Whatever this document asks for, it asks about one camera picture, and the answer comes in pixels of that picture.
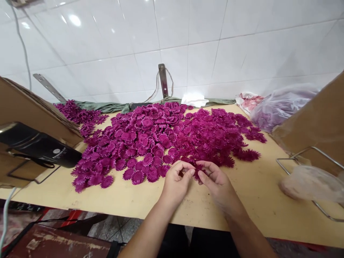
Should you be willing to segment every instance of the forearm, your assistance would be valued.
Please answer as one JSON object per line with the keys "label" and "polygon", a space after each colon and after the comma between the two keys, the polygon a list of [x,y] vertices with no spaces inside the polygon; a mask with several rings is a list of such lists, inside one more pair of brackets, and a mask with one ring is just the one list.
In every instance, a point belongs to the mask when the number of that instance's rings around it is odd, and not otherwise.
{"label": "forearm", "polygon": [[237,195],[233,197],[233,206],[226,212],[225,218],[240,256],[277,258],[266,238],[248,216]]}
{"label": "forearm", "polygon": [[174,211],[159,200],[118,257],[156,257]]}

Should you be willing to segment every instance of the cardboard box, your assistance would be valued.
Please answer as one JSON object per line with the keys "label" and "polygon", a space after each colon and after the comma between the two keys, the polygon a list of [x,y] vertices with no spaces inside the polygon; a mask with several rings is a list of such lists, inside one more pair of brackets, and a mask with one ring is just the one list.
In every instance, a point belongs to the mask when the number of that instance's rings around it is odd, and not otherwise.
{"label": "cardboard box", "polygon": [[[74,147],[83,140],[78,125],[67,120],[51,103],[48,103],[15,82],[0,77],[0,125],[14,121],[22,122],[40,132]],[[10,156],[8,148],[0,143],[0,187],[24,187],[30,181],[9,177],[34,180],[46,168],[29,161]]]}
{"label": "cardboard box", "polygon": [[[325,86],[296,114],[277,126],[272,137],[287,153],[315,146],[344,165],[344,72]],[[342,169],[315,150],[302,154],[304,163],[335,176]]]}

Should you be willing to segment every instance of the person's left hand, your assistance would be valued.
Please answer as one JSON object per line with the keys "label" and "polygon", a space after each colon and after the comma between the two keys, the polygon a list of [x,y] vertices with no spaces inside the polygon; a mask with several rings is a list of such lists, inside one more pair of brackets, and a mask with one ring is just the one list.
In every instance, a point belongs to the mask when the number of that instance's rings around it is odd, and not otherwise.
{"label": "person's left hand", "polygon": [[176,161],[166,173],[165,184],[159,201],[175,210],[183,201],[189,181],[195,173],[195,167],[184,161]]}

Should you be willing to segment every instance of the white tile wall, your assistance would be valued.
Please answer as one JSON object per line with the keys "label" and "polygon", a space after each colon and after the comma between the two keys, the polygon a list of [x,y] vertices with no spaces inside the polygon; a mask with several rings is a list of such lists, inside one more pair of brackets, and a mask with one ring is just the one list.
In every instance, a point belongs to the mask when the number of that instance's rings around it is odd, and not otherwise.
{"label": "white tile wall", "polygon": [[211,83],[219,41],[189,45],[187,85]]}
{"label": "white tile wall", "polygon": [[[15,12],[31,74],[67,99],[144,101],[159,63],[174,96],[230,99],[297,83],[321,88],[344,69],[343,0],[41,0]],[[0,34],[0,75],[29,88],[5,1]],[[171,93],[168,74],[167,82]],[[32,91],[55,101],[33,77]],[[159,88],[151,101],[161,98]]]}
{"label": "white tile wall", "polygon": [[189,44],[220,39],[226,0],[190,0]]}
{"label": "white tile wall", "polygon": [[186,46],[190,0],[156,0],[154,4],[160,48]]}
{"label": "white tile wall", "polygon": [[137,65],[140,70],[143,87],[145,90],[152,90],[156,87],[156,76],[158,65],[161,63],[160,51],[135,54]]}

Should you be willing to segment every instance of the leg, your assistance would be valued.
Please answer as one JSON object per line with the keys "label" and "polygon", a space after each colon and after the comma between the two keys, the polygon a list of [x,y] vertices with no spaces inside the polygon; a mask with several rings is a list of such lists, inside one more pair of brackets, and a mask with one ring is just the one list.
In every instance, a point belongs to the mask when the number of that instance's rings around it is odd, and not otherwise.
{"label": "leg", "polygon": [[187,257],[188,244],[185,227],[169,224],[162,240],[158,258]]}
{"label": "leg", "polygon": [[190,253],[192,257],[240,257],[229,232],[202,228],[192,231]]}

